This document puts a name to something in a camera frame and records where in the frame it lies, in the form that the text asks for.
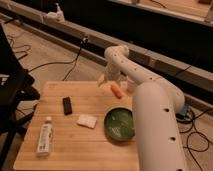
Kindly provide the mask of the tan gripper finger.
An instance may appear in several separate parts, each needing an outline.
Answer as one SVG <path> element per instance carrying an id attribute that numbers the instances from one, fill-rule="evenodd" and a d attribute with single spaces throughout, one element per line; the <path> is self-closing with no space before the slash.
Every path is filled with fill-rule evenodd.
<path id="1" fill-rule="evenodd" d="M 106 83 L 105 75 L 101 75 L 100 78 L 97 80 L 97 85 L 100 87 L 101 85 Z"/>

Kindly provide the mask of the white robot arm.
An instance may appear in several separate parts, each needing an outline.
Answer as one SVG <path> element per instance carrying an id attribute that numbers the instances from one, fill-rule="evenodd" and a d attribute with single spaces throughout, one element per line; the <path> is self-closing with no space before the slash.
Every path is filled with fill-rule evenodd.
<path id="1" fill-rule="evenodd" d="M 188 171 L 176 114 L 185 103 L 181 89 L 129 58 L 126 45 L 105 49 L 105 73 L 99 84 L 123 72 L 137 85 L 132 112 L 140 171 Z"/>

